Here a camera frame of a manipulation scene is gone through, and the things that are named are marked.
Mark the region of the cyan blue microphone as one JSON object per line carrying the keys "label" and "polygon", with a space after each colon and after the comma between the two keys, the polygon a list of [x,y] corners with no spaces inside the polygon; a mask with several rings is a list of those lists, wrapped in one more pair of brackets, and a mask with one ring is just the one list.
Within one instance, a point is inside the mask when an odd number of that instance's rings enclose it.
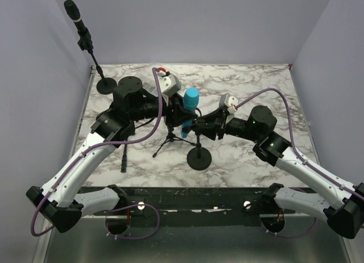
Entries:
{"label": "cyan blue microphone", "polygon": [[[190,111],[195,112],[196,108],[198,108],[198,103],[200,99],[200,93],[196,88],[190,87],[185,91],[183,96],[183,106]],[[192,121],[187,121],[181,125],[180,134],[181,138],[185,139],[188,136],[188,132],[185,132],[183,129],[191,126]]]}

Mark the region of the black tripod shock-mount stand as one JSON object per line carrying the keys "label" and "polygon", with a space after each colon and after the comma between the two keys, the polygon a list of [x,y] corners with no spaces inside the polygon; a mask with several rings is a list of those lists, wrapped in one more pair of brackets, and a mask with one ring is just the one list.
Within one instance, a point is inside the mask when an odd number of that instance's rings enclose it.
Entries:
{"label": "black tripod shock-mount stand", "polygon": [[181,137],[177,137],[173,132],[174,131],[173,127],[167,126],[167,130],[168,130],[168,133],[167,133],[166,139],[162,142],[162,144],[160,145],[158,150],[152,155],[153,158],[155,158],[157,156],[157,154],[159,153],[159,151],[162,149],[162,147],[164,145],[166,145],[167,143],[173,143],[174,141],[182,141],[182,142],[188,143],[189,145],[191,145],[193,147],[196,146],[196,144],[191,141],[185,140]]}

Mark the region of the black round-base stand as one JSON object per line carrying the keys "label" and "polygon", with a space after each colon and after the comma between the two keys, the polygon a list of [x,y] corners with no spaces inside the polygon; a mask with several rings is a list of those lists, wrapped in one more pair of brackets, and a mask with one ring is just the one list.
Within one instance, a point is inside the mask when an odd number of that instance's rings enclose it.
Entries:
{"label": "black round-base stand", "polygon": [[191,130],[196,135],[196,145],[187,154],[187,163],[194,170],[207,169],[212,162],[212,155],[201,145],[200,135],[201,130],[205,126],[205,120],[197,119],[192,125]]}
{"label": "black round-base stand", "polygon": [[94,53],[93,53],[93,42],[91,39],[91,35],[88,31],[84,33],[78,32],[78,35],[80,37],[78,41],[78,46],[82,51],[87,51],[95,64],[96,71],[100,75],[100,80],[97,82],[96,89],[97,91],[102,95],[108,95],[113,92],[113,90],[116,88],[117,83],[116,80],[110,77],[105,77],[104,72],[101,68],[101,66],[98,64]]}

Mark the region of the black microphone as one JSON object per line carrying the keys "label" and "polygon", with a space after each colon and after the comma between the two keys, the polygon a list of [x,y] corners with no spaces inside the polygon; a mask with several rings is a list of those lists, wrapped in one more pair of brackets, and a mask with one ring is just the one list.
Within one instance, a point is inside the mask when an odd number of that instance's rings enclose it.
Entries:
{"label": "black microphone", "polygon": [[84,22],[82,21],[80,12],[78,7],[76,6],[75,2],[72,0],[66,0],[64,1],[64,8],[66,10],[66,13],[73,21],[74,25],[77,28],[77,33],[80,36],[85,36],[87,39],[91,39],[90,33],[85,26]]}

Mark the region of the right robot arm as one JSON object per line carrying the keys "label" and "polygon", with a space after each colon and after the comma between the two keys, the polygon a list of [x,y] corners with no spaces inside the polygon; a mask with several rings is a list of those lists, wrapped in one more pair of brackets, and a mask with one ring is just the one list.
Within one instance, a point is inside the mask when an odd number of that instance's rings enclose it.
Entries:
{"label": "right robot arm", "polygon": [[191,130],[211,140],[232,135],[255,143],[256,156],[310,187],[312,194],[273,184],[262,198],[269,213],[282,208],[318,218],[337,234],[354,239],[363,226],[363,184],[346,181],[307,158],[293,142],[274,131],[276,117],[267,106],[255,106],[247,120],[235,118],[232,108],[217,110],[193,120]]}

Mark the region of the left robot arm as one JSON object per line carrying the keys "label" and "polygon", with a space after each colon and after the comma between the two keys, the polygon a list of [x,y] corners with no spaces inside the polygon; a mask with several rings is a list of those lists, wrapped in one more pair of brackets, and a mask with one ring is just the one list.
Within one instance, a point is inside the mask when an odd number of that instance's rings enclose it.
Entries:
{"label": "left robot arm", "polygon": [[135,122],[164,119],[167,125],[178,127],[196,118],[193,111],[183,106],[177,77],[162,70],[156,76],[161,96],[147,91],[138,77],[122,78],[113,90],[110,107],[97,115],[78,151],[47,183],[32,186],[26,192],[36,213],[42,214],[60,233],[69,231],[83,216],[101,211],[114,215],[124,212],[126,194],[115,185],[85,194],[79,190],[99,164],[135,134]]}

